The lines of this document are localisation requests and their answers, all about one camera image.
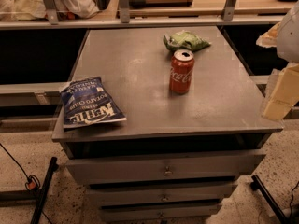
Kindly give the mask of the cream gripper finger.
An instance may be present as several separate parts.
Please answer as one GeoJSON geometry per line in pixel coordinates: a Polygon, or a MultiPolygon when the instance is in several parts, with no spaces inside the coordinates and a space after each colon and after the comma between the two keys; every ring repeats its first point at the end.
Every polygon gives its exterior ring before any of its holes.
{"type": "Polygon", "coordinates": [[[268,78],[263,102],[263,117],[282,120],[299,102],[299,63],[274,69],[268,78]]]}
{"type": "Polygon", "coordinates": [[[278,30],[281,22],[272,26],[267,32],[260,35],[256,44],[263,48],[275,48],[277,46],[278,30]]]}

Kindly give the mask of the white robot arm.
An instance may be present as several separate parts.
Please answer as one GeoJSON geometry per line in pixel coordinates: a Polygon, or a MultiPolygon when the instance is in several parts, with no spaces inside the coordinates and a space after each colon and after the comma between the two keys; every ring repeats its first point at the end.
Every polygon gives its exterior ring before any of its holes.
{"type": "Polygon", "coordinates": [[[265,118],[282,120],[299,102],[299,1],[256,44],[276,48],[277,56],[288,62],[280,72],[272,72],[263,105],[265,118]]]}

